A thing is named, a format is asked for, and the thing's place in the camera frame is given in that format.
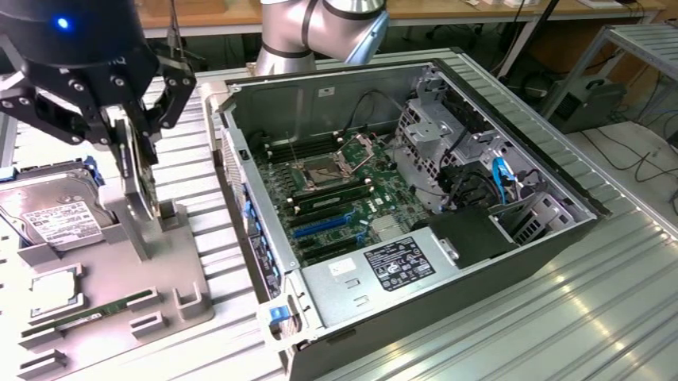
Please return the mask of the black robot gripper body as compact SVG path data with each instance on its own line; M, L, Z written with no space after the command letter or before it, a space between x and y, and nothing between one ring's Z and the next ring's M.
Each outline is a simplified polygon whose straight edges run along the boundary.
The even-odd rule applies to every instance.
M133 1L3 1L1 34L29 82L76 103L139 101L159 68Z

